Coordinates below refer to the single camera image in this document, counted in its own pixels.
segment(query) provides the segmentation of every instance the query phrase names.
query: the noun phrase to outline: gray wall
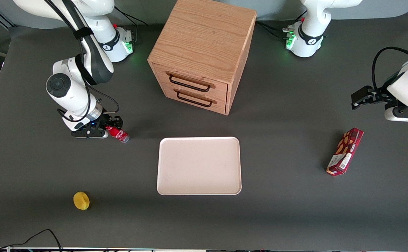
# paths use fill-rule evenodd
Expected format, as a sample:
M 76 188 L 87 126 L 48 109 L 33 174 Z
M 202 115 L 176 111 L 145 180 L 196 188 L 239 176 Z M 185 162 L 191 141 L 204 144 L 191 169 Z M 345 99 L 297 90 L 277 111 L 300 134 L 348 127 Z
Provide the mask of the gray wall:
M 259 20 L 294 19 L 303 10 L 299 0 L 217 0 L 255 9 Z M 149 24 L 165 23 L 176 0 L 115 0 L 122 11 Z M 0 0 L 0 11 L 12 22 L 21 26 L 50 29 L 63 26 L 63 22 L 34 16 L 21 10 L 12 0 Z M 332 8 L 333 19 L 378 19 L 400 16 L 408 12 L 408 0 L 363 0 L 351 8 Z M 116 10 L 109 18 L 117 24 L 130 24 Z

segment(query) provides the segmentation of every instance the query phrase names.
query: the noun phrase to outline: velcro strap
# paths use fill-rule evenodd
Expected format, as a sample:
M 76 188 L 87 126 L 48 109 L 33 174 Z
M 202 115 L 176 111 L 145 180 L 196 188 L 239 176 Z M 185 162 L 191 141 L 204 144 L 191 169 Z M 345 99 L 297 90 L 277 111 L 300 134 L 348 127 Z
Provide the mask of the velcro strap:
M 79 40 L 80 38 L 92 35 L 92 34 L 93 34 L 92 29 L 89 27 L 83 27 L 73 32 L 73 35 L 75 36 L 77 40 Z
M 75 56 L 75 64 L 76 64 L 76 67 L 78 67 L 78 70 L 81 73 L 81 75 L 87 81 L 87 83 L 89 83 L 91 86 L 98 84 L 93 80 L 92 76 L 87 71 L 87 69 L 84 67 L 84 64 L 81 62 L 81 54 L 78 54 L 77 56 Z

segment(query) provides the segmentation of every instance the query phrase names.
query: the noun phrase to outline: green indicator light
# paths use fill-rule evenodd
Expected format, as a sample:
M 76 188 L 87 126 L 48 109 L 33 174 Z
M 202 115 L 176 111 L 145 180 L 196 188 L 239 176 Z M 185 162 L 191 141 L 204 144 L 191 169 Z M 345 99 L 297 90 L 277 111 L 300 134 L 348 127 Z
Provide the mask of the green indicator light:
M 287 49 L 291 49 L 293 47 L 295 38 L 296 38 L 296 36 L 292 35 L 291 38 L 288 39 L 289 42 L 287 42 Z
M 131 42 L 124 42 L 125 49 L 127 53 L 131 54 L 132 53 L 132 43 Z

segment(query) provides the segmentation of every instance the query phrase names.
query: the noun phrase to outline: robotic arm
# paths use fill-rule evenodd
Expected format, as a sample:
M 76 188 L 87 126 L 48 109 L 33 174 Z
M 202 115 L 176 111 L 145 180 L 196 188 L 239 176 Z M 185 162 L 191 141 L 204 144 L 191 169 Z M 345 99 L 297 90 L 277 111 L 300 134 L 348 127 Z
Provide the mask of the robotic arm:
M 15 0 L 16 3 L 29 2 Z M 121 118 L 112 119 L 93 94 L 90 85 L 108 82 L 113 65 L 92 30 L 71 0 L 31 1 L 39 16 L 65 21 L 81 44 L 81 54 L 55 62 L 46 83 L 50 97 L 67 111 L 58 110 L 65 125 L 77 138 L 106 138 L 105 125 L 121 128 Z
M 64 21 L 44 0 L 14 0 L 23 10 L 36 16 Z M 111 24 L 105 14 L 114 9 L 114 0 L 71 0 L 68 5 L 76 6 L 81 19 L 92 29 L 100 47 L 111 62 L 119 62 L 133 52 L 132 33 Z
M 372 63 L 372 86 L 364 86 L 351 95 L 352 109 L 365 104 L 385 102 L 385 118 L 390 121 L 408 121 L 408 61 L 401 69 L 389 77 L 382 87 L 375 83 L 375 64 L 378 56 L 385 50 L 397 50 L 408 54 L 407 50 L 386 47 L 378 51 Z
M 326 8 L 348 8 L 363 0 L 300 0 L 307 9 L 304 21 L 297 21 L 283 29 L 287 32 L 285 49 L 299 57 L 310 57 L 321 47 L 322 34 L 332 20 Z

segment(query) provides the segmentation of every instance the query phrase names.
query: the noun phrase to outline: red snack box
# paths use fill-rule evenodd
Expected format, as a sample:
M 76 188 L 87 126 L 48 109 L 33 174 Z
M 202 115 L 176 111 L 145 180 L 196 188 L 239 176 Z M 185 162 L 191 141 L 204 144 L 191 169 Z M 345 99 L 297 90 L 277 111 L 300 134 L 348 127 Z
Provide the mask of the red snack box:
M 335 155 L 332 156 L 326 171 L 332 176 L 344 174 L 349 167 L 350 161 L 355 154 L 364 131 L 353 128 L 345 132 L 338 144 Z

